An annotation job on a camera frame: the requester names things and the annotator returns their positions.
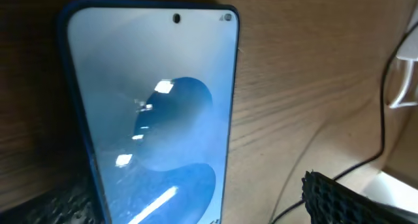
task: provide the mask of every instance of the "wooden surface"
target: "wooden surface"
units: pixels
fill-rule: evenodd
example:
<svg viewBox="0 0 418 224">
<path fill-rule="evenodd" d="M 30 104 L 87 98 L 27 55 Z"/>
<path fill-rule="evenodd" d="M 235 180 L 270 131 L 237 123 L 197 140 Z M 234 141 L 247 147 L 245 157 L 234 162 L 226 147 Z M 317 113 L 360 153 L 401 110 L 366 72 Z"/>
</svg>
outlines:
<svg viewBox="0 0 418 224">
<path fill-rule="evenodd" d="M 418 189 L 417 129 L 418 109 L 414 108 L 396 148 L 383 168 L 387 174 L 416 189 Z"/>
<path fill-rule="evenodd" d="M 82 163 L 54 43 L 70 0 L 0 0 L 0 210 L 64 182 Z M 379 148 L 378 85 L 416 0 L 229 3 L 242 24 L 223 223 L 268 223 L 300 198 L 305 170 L 334 176 Z M 405 112 L 386 111 L 388 144 Z M 342 183 L 360 189 L 383 159 Z M 303 208 L 280 223 L 308 223 Z"/>
</svg>

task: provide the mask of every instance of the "cable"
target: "cable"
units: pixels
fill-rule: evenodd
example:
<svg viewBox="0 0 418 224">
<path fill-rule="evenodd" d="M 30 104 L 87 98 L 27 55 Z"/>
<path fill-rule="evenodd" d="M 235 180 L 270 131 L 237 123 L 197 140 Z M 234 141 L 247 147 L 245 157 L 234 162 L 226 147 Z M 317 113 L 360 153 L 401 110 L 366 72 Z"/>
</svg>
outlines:
<svg viewBox="0 0 418 224">
<path fill-rule="evenodd" d="M 338 181 L 339 179 L 343 178 L 345 175 L 349 174 L 350 172 L 353 172 L 354 170 L 362 167 L 363 165 L 366 165 L 368 163 L 371 163 L 375 161 L 376 159 L 379 159 L 383 153 L 385 152 L 386 147 L 386 127 L 385 127 L 385 99 L 384 99 L 384 92 L 385 92 L 385 82 L 387 73 L 389 72 L 389 69 L 391 67 L 391 64 L 396 57 L 396 54 L 398 53 L 399 48 L 403 45 L 406 38 L 409 37 L 409 35 L 412 33 L 412 31 L 415 30 L 415 28 L 418 26 L 418 22 L 413 25 L 413 27 L 404 34 L 404 36 L 401 38 L 400 42 L 394 49 L 393 53 L 389 56 L 389 59 L 386 62 L 385 68 L 383 69 L 381 80 L 380 80 L 380 89 L 379 89 L 379 114 L 380 114 L 380 149 L 379 151 L 371 156 L 370 158 L 366 159 L 363 162 L 357 163 L 356 165 L 353 165 L 352 167 L 347 168 L 343 172 L 339 173 L 337 176 L 333 178 L 334 181 Z M 295 208 L 298 208 L 300 205 L 304 204 L 305 202 L 303 200 L 300 200 L 296 203 L 294 203 L 292 206 L 286 208 L 283 212 L 281 212 L 279 215 L 274 218 L 274 220 L 270 224 L 276 224 L 280 218 L 282 218 L 284 215 L 288 214 L 289 212 L 293 211 Z"/>
<path fill-rule="evenodd" d="M 274 208 L 273 208 L 273 212 L 272 212 L 272 215 L 270 216 L 270 219 L 268 220 L 268 223 L 270 223 L 272 220 L 273 220 L 273 218 L 274 218 L 274 212 L 276 211 L 276 209 L 277 209 L 277 207 L 278 207 L 278 205 L 279 205 L 279 202 L 280 202 L 280 200 L 281 200 L 281 197 L 283 196 L 283 193 L 284 193 L 284 191 L 285 191 L 285 188 L 287 187 L 287 184 L 290 182 L 290 178 L 291 178 L 291 176 L 290 175 L 292 175 L 294 172 L 295 172 L 295 169 L 297 168 L 297 165 L 300 163 L 300 161 L 302 160 L 302 158 L 304 157 L 304 155 L 305 155 L 305 153 L 308 151 L 308 149 L 310 148 L 310 146 L 312 145 L 312 142 L 314 142 L 315 141 L 315 139 L 317 138 L 317 136 L 319 135 L 319 133 L 328 125 L 328 122 L 329 122 L 329 120 L 325 120 L 319 127 L 318 127 L 318 129 L 315 131 L 315 133 L 311 136 L 311 139 L 309 139 L 309 142 L 306 144 L 306 146 L 305 146 L 305 148 L 302 150 L 302 152 L 299 154 L 299 156 L 298 156 L 298 158 L 297 158 L 297 160 L 296 160 L 296 162 L 295 162 L 295 164 L 293 165 L 293 167 L 292 167 L 292 169 L 290 170 L 290 172 L 289 172 L 289 175 L 287 175 L 287 178 L 286 178 L 286 181 L 285 181 L 285 183 L 283 184 L 283 188 L 281 189 L 281 191 L 280 191 L 280 193 L 279 193 L 279 196 L 278 196 L 278 198 L 277 198 L 277 200 L 276 200 L 276 203 L 275 203 L 275 205 L 274 205 Z"/>
</svg>

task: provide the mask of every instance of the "black mesh fabric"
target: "black mesh fabric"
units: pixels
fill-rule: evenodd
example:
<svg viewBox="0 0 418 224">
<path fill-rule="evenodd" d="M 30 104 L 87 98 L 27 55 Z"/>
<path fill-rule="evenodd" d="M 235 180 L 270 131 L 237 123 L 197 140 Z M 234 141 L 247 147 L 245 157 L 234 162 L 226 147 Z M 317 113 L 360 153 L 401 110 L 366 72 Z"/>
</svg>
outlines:
<svg viewBox="0 0 418 224">
<path fill-rule="evenodd" d="M 306 172 L 302 199 L 311 224 L 410 224 L 417 214 L 376 203 L 318 172 Z"/>
<path fill-rule="evenodd" d="M 1 224 L 102 224 L 92 181 L 79 176 L 0 216 Z"/>
</svg>

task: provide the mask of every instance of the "white object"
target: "white object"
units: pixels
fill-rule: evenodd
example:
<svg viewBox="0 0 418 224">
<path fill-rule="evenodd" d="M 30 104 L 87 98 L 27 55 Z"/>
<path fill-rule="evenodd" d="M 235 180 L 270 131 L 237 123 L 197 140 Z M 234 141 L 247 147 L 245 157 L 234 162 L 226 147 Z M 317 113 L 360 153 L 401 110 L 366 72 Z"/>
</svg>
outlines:
<svg viewBox="0 0 418 224">
<path fill-rule="evenodd" d="M 371 200 L 418 214 L 418 190 L 380 172 L 362 191 Z"/>
<path fill-rule="evenodd" d="M 404 79 L 400 90 L 394 100 L 389 104 L 389 108 L 400 108 L 403 106 L 417 106 L 417 102 L 407 102 L 403 103 L 408 89 L 411 86 L 412 75 L 413 75 L 413 66 L 416 61 L 418 61 L 418 29 L 415 29 L 411 32 L 408 38 L 405 40 L 403 45 L 399 48 L 396 57 L 399 60 L 406 61 L 406 67 L 404 72 Z"/>
</svg>

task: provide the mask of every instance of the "phone screen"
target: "phone screen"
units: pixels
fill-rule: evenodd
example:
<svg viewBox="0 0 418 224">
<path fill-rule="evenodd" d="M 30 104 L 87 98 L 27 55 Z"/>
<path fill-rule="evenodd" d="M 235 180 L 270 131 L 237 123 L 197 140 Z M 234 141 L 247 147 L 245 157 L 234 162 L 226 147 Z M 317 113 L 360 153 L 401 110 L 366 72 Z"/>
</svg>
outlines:
<svg viewBox="0 0 418 224">
<path fill-rule="evenodd" d="M 220 223 L 237 15 L 85 8 L 67 34 L 111 222 Z"/>
</svg>

